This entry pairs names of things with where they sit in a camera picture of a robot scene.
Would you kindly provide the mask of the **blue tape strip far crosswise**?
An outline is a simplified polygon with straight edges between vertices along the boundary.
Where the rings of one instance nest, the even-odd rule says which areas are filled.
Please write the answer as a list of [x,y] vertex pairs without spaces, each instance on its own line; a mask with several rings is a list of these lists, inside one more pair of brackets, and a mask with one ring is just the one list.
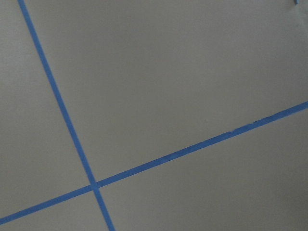
[[[264,125],[270,124],[270,123],[272,123],[274,121],[277,121],[277,120],[280,120],[280,119],[283,119],[283,118],[288,117],[290,115],[293,115],[295,113],[307,110],[307,108],[308,108],[308,102],[300,103],[298,105],[295,105],[295,106],[290,107],[288,109],[285,109],[283,111],[275,113],[275,114],[273,114],[271,116],[268,116],[268,117],[262,118],[260,120],[257,120],[257,121],[255,121],[253,123],[249,123],[249,124],[244,125],[242,127],[236,128],[236,129],[234,129],[232,131],[228,131],[228,132],[222,133],[222,134],[217,135],[215,137],[212,137],[212,138],[210,138],[208,140],[205,140],[205,141],[202,141],[200,143],[191,145],[189,147],[186,147],[184,149],[178,150],[178,151],[173,152],[171,154],[162,156],[162,157],[160,157],[158,159],[155,159],[155,160],[152,160],[150,162],[144,163],[144,164],[139,165],[137,167],[134,167],[132,169],[120,172],[118,174],[115,174],[113,176],[105,178],[105,179],[103,179],[101,181],[98,181],[98,182],[96,182],[96,184],[97,184],[98,188],[107,186],[109,184],[118,182],[118,181],[120,181],[122,179],[125,179],[125,178],[128,178],[130,176],[139,174],[141,172],[144,172],[144,171],[149,170],[151,168],[154,168],[156,166],[159,166],[159,165],[162,165],[164,163],[173,161],[173,160],[175,160],[177,158],[180,158],[182,156],[185,156],[185,155],[191,154],[193,152],[199,151],[199,150],[201,150],[203,148],[207,148],[207,147],[212,146],[214,144],[220,143],[220,142],[222,142],[224,140],[228,140],[228,139],[230,139],[232,137],[239,136],[241,134],[244,134],[246,132],[254,130],[254,129],[258,128],[258,127],[262,127]],[[54,206],[54,205],[57,205],[57,204],[60,204],[62,202],[68,201],[68,200],[70,200],[70,199],[72,199],[74,197],[77,197],[77,196],[89,193],[91,191],[92,191],[92,188],[91,188],[90,185],[84,186],[82,188],[79,188],[79,189],[76,189],[74,191],[65,193],[63,195],[60,195],[58,197],[55,197],[55,198],[50,199],[48,201],[45,201],[43,203],[34,205],[32,207],[29,207],[29,208],[23,209],[21,211],[18,211],[16,213],[13,213],[13,214],[10,214],[8,216],[5,216],[5,217],[0,219],[0,223],[1,223],[1,225],[3,225],[3,224],[6,224],[6,223],[9,223],[9,222],[12,222],[12,221],[14,221],[16,219],[28,216],[28,215],[30,215],[32,213],[38,212],[40,210],[46,209],[48,207],[51,207],[51,206]]]

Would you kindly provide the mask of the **brown paper table cover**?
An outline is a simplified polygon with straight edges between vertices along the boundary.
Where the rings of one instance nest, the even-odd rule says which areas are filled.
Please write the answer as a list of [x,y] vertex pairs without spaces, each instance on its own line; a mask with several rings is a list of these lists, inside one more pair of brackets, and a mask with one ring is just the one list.
[[[308,3],[27,0],[96,180],[308,99]],[[89,185],[15,0],[0,3],[0,215]],[[305,231],[303,110],[100,188],[117,231]]]

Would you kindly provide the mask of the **blue tape strip left lengthwise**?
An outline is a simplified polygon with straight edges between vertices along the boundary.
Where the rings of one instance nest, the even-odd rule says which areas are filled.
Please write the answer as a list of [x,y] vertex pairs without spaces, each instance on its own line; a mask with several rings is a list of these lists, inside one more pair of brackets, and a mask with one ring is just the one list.
[[53,76],[53,73],[52,73],[52,70],[50,68],[50,65],[49,65],[49,62],[46,58],[46,55],[45,55],[45,52],[44,52],[44,49],[41,45],[41,42],[39,40],[39,37],[37,35],[37,32],[36,32],[36,29],[35,29],[35,26],[32,22],[32,19],[31,19],[31,16],[30,16],[30,13],[27,9],[27,6],[26,6],[26,3],[25,1],[23,0],[19,0],[18,1],[18,4],[19,4],[19,7],[21,9],[21,12],[23,14],[23,17],[25,19],[25,22],[26,22],[26,25],[28,27],[28,30],[29,30],[29,33],[31,35],[31,38],[33,40],[33,43],[34,43],[34,46],[36,48],[36,51],[38,53],[38,56],[39,56],[39,59],[41,61],[41,64],[42,64],[42,67],[44,69],[44,72],[46,74],[46,77],[48,79],[48,82],[51,86],[51,89],[52,89],[52,92],[55,96],[55,99],[57,101],[57,104],[59,106],[59,109],[61,111],[61,114],[62,114],[62,117],[65,121],[65,124],[67,126],[67,129],[69,131],[69,134],[70,134],[70,137],[73,141],[73,144],[74,144],[74,147],[77,151],[77,154],[79,156],[79,159],[82,163],[82,166],[84,168],[84,171],[87,175],[87,178],[88,178],[88,181],[90,183],[90,187],[91,187],[91,190],[93,191],[94,193],[94,196],[96,198],[96,201],[97,201],[97,204],[99,206],[99,209],[101,211],[101,214],[104,218],[104,221],[106,223],[106,226],[108,228],[108,230],[110,231],[115,231],[115,227],[114,227],[114,224],[112,222],[112,219],[110,217],[110,214],[108,212],[108,209],[105,205],[105,202],[104,202],[104,199],[103,199],[103,196],[99,190],[99,187],[98,187],[98,184],[96,182],[96,179],[95,179],[95,176],[91,170],[91,167],[90,167],[90,164],[88,162],[88,159],[84,153],[84,150],[83,150],[83,147],[82,147],[82,144],[79,140],[79,137],[76,133],[76,130],[74,128],[74,125],[72,123],[72,120],[70,118],[70,115],[67,111],[67,108],[66,108],[66,105],[63,101],[63,98],[61,96],[61,93],[59,91],[59,88],[57,86],[57,83],[56,83],[56,80]]

